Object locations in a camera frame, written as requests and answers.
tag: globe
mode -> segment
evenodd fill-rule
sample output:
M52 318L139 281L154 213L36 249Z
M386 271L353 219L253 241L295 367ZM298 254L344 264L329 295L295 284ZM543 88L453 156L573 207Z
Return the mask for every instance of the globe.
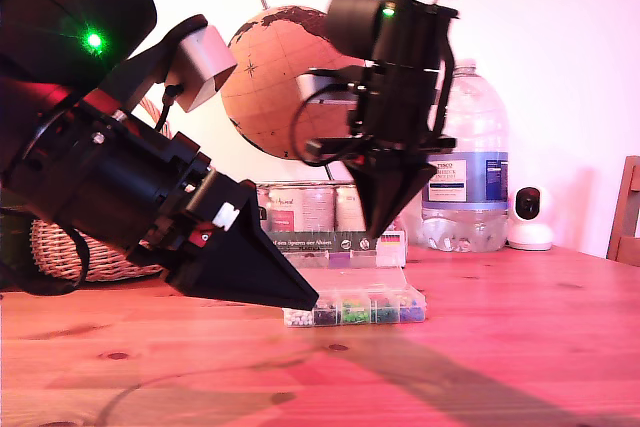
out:
M225 111L238 132L276 157L296 159L292 117L302 102L296 77L312 67L339 69L364 62L340 54L327 40L325 14L300 6L275 7L242 25L229 42L238 67L221 89ZM296 126L297 144L348 133L347 103L310 103Z

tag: large water bottle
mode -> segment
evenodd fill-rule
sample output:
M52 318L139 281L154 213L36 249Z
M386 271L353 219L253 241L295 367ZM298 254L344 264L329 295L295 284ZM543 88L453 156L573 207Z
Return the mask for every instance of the large water bottle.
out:
M429 157L438 173L422 193L420 242L444 251L498 250L507 239L507 114L473 60L454 71L446 119L443 133L458 143L451 154Z

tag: woven basket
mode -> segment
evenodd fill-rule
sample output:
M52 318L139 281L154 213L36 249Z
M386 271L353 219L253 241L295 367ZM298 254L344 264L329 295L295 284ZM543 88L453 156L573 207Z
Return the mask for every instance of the woven basket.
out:
M160 118L160 111L153 103L144 98L140 105L154 122ZM162 133L171 137L169 124ZM87 241L91 253L87 281L106 282L152 275L162 270L158 265L139 267L128 262L124 256L87 235L81 234ZM76 246L69 236L56 224L47 224L36 220L31 225L31 252L41 272L63 279L77 279L80 274L80 258Z

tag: camera lens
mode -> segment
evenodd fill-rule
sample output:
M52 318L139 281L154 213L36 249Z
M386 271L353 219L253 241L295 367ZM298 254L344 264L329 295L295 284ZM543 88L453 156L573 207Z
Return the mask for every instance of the camera lens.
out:
M520 189L516 195L515 210L521 219L535 219L540 213L540 191L534 187Z

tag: colored beads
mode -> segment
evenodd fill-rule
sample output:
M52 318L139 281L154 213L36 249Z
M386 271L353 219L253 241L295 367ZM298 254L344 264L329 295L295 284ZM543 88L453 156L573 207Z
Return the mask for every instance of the colored beads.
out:
M310 327L424 322L426 302L413 287L354 293L321 293L311 312L284 309L285 325Z

